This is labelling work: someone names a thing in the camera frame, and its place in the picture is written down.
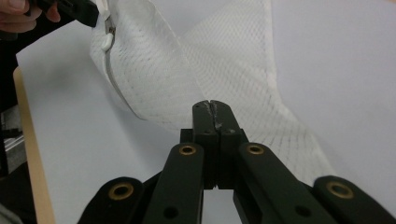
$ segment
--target white table surface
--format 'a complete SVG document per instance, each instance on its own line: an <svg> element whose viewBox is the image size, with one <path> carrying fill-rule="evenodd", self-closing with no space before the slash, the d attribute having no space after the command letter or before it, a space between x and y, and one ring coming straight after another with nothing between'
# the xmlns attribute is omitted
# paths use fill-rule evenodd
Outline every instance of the white table surface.
<svg viewBox="0 0 396 224"><path fill-rule="evenodd" d="M156 2L180 35L206 8L224 4L204 1L177 26L175 8ZM396 4L277 0L273 19L284 103L316 134L335 171L396 216ZM94 187L109 179L156 174L178 140L117 106L89 41L90 29L73 23L19 55L57 223L75 223ZM240 223L231 196L209 192L204 223Z"/></svg>

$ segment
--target hand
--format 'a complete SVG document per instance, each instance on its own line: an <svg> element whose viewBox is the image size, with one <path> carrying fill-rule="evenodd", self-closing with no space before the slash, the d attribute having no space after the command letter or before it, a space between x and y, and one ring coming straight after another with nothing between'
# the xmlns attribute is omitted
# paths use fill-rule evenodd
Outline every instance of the hand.
<svg viewBox="0 0 396 224"><path fill-rule="evenodd" d="M35 28L37 19L41 14L41 9L31 7L31 16L23 15L29 10L27 0L0 0L0 30L9 33L24 33ZM61 16L58 13L57 4L53 4L48 12L47 18L50 21L58 22Z"/></svg>

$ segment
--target white netting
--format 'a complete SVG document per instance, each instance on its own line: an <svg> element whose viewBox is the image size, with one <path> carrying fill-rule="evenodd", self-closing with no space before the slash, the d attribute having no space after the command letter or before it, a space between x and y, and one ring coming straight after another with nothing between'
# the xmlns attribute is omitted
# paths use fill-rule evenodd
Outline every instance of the white netting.
<svg viewBox="0 0 396 224"><path fill-rule="evenodd" d="M183 36L147 0L120 0L117 13L111 67L140 118L189 128L193 104L219 100L231 106L251 142L270 147L299 179L312 183L332 173L312 134L278 95L270 0L231 1ZM101 21L92 58L102 71L104 35Z"/></svg>

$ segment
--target white mesh fabric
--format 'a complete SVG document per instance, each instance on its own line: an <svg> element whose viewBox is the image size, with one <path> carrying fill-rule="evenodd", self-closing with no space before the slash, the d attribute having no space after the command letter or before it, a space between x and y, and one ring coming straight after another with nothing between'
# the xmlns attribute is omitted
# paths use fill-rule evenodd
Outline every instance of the white mesh fabric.
<svg viewBox="0 0 396 224"><path fill-rule="evenodd" d="M279 97L270 0L231 1L179 37L149 1L118 5L111 66L140 118L178 130L191 126L193 104L219 100L231 106L251 142L270 147L300 180L311 184L332 173L312 134ZM101 25L92 41L99 69Z"/></svg>

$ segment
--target finger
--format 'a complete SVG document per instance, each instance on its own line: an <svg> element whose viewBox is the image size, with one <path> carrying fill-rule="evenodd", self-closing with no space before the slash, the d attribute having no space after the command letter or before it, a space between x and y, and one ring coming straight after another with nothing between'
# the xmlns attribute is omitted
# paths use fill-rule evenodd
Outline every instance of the finger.
<svg viewBox="0 0 396 224"><path fill-rule="evenodd" d="M4 12L0 12L0 22L2 23L16 23L16 22L27 22L34 21L41 14L41 9L38 7L34 7L31 10L30 16L25 15L10 15Z"/></svg>
<svg viewBox="0 0 396 224"><path fill-rule="evenodd" d="M29 10L27 0L0 0L0 11L7 14L21 15Z"/></svg>
<svg viewBox="0 0 396 224"><path fill-rule="evenodd" d="M50 21L58 22L61 20L61 15L58 12L58 3L55 2L46 13L47 18Z"/></svg>
<svg viewBox="0 0 396 224"><path fill-rule="evenodd" d="M19 23L0 23L0 30L9 33L25 33L35 29L36 22L19 22Z"/></svg>

